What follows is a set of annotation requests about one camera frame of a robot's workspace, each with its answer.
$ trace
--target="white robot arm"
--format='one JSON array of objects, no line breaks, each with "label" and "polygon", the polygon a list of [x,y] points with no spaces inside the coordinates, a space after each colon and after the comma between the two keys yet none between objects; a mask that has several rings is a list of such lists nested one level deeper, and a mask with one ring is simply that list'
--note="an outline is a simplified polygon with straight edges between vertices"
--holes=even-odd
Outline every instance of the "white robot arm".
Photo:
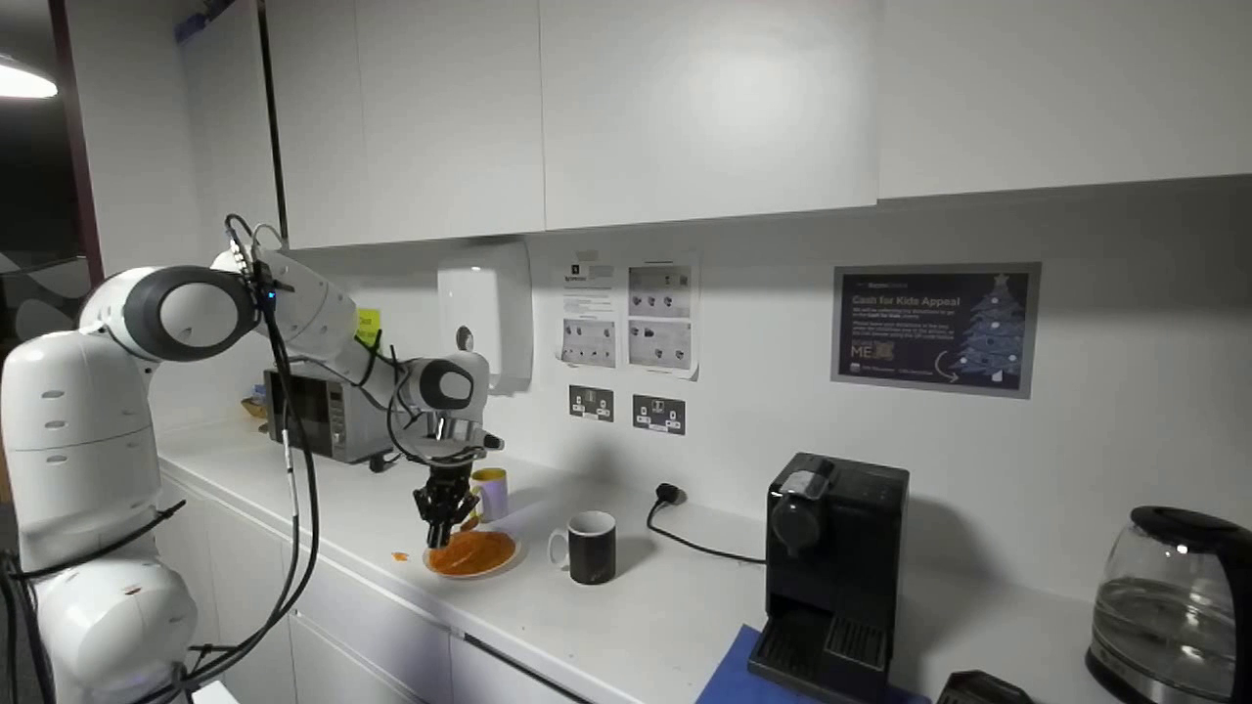
[{"label": "white robot arm", "polygon": [[482,357],[382,361],[358,340],[358,306],[286,254],[236,247],[212,269],[127,269],[88,301],[77,332],[49,332],[4,365],[21,571],[38,594],[59,704],[170,689],[195,606],[144,535],[170,515],[144,376],[219,357],[251,327],[283,365],[308,357],[389,408],[393,442],[431,465],[416,494],[431,548],[472,508],[470,465],[498,445],[482,431]]}]

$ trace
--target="power cord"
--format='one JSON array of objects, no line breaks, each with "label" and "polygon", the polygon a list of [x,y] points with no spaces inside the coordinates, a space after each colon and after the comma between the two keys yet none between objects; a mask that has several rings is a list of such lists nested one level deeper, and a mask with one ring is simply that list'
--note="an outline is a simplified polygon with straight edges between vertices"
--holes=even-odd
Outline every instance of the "power cord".
[{"label": "power cord", "polygon": [[716,560],[767,563],[767,560],[758,560],[758,555],[721,551],[721,548],[710,548],[710,545],[698,545],[698,538],[685,538],[685,535],[676,535],[676,531],[656,526],[656,508],[682,503],[682,501],[688,501],[688,498],[685,498],[676,485],[660,482],[660,485],[656,485],[656,501],[654,501],[654,508],[648,508],[648,515],[647,515],[647,526],[656,531],[656,535],[664,535],[664,538],[675,538],[675,545],[682,545],[682,548],[693,548],[693,551],[703,551],[703,555],[716,555]]}]

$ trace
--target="black mug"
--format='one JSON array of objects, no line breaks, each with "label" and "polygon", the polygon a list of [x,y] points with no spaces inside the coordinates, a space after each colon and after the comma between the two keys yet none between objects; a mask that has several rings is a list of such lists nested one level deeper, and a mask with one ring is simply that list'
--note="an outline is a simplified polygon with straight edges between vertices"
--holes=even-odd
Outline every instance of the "black mug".
[{"label": "black mug", "polygon": [[549,555],[577,582],[609,582],[620,576],[620,518],[609,513],[578,513],[551,531]]}]

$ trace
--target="wall socket panel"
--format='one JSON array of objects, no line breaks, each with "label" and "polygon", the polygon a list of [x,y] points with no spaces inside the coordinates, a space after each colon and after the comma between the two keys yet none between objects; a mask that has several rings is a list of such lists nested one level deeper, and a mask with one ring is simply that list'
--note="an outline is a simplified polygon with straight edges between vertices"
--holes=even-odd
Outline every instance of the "wall socket panel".
[{"label": "wall socket panel", "polygon": [[693,269],[629,266],[629,315],[693,315]]},{"label": "wall socket panel", "polygon": [[660,395],[633,395],[629,419],[638,431],[688,435],[688,404]]},{"label": "wall socket panel", "polygon": [[693,324],[629,320],[629,365],[638,365],[638,367],[693,367]]},{"label": "wall socket panel", "polygon": [[571,415],[577,419],[615,421],[615,389],[571,382]]},{"label": "wall socket panel", "polygon": [[562,348],[560,357],[577,367],[615,367],[620,365],[620,336],[615,320],[562,320]]}]

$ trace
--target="orange plate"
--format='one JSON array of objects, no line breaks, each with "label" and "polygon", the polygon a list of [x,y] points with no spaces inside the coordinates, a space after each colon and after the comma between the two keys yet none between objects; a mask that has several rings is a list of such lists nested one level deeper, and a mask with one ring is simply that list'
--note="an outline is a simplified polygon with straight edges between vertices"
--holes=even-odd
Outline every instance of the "orange plate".
[{"label": "orange plate", "polygon": [[445,578],[489,576],[514,560],[515,545],[504,531],[459,531],[445,548],[428,551],[428,568]]}]

